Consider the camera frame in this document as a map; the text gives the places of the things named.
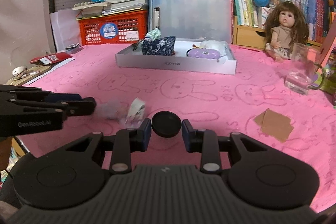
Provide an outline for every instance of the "red plastic crate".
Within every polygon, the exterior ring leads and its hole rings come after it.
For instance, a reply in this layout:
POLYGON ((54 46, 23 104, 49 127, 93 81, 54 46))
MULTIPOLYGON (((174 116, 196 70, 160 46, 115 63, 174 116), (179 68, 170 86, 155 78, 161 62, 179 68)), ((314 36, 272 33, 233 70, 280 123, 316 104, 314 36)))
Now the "red plastic crate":
POLYGON ((147 11, 79 20, 83 45, 134 43, 147 32, 147 11))

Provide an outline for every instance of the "table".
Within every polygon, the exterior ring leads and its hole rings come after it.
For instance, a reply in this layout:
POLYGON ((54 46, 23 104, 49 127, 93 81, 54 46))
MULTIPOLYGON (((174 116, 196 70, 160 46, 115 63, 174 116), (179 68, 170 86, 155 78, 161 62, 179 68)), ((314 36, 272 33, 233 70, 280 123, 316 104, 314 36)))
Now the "table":
MULTIPOLYGON (((289 62, 275 63, 263 52, 232 45, 238 60, 236 75, 118 68, 115 54, 128 45, 84 46, 75 60, 37 80, 31 86, 60 93, 92 96, 98 104, 119 100, 129 105, 136 97, 146 102, 148 116, 160 110, 189 119, 194 128, 227 136, 240 131, 312 165, 320 188, 312 209, 320 212, 336 200, 336 111, 331 96, 311 90, 296 94, 284 86, 289 62), (253 118, 270 108, 291 118, 294 130, 285 143, 264 135, 253 118)), ((122 125, 96 116, 70 117, 60 131, 21 136, 39 157, 92 131, 113 135, 122 125)), ((222 165, 229 167, 225 153, 222 165)), ((105 157, 104 166, 109 159, 105 157)), ((193 164, 200 154, 185 151, 181 135, 164 139, 152 134, 147 152, 132 154, 132 164, 193 164)))

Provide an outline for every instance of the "glass mug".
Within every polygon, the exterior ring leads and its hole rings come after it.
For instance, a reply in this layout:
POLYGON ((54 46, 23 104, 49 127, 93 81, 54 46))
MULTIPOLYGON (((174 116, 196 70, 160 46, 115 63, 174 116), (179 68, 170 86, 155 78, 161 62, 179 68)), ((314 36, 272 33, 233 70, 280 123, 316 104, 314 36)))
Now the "glass mug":
POLYGON ((285 86, 291 90, 306 95, 309 90, 318 90, 325 78, 325 69, 316 63, 320 53, 312 47, 301 43, 294 43, 291 57, 291 67, 286 76, 285 86), (322 70, 322 80, 318 86, 312 83, 318 69, 322 70))

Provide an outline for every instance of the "white box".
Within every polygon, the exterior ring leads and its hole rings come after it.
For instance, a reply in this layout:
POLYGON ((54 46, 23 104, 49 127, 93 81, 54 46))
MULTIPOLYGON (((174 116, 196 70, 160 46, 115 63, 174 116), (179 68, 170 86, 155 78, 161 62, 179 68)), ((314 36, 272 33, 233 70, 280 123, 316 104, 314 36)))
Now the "white box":
POLYGON ((115 61, 118 67, 169 69, 234 75, 236 73, 237 60, 230 46, 225 41, 221 42, 227 45, 227 58, 221 58, 220 62, 213 59, 186 56, 187 50, 191 49, 193 45, 199 45, 203 41, 205 40, 177 38, 174 46, 174 56, 143 55, 140 48, 133 51, 133 45, 130 45, 115 55, 115 61))

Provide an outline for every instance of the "doll hair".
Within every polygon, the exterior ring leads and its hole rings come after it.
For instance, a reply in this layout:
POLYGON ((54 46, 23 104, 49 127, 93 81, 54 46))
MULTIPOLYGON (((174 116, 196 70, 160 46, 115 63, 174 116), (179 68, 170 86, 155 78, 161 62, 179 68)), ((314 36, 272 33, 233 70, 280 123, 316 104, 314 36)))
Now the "doll hair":
POLYGON ((305 17, 298 7, 296 7, 292 2, 286 1, 278 4, 270 15, 267 17, 265 22, 265 30, 266 30, 266 43, 270 43, 272 39, 271 29, 273 27, 278 27, 279 23, 279 15, 281 12, 292 12, 294 15, 295 23, 291 29, 290 35, 292 38, 291 46, 294 42, 298 42, 301 44, 306 44, 309 36, 309 29, 306 24, 305 17))

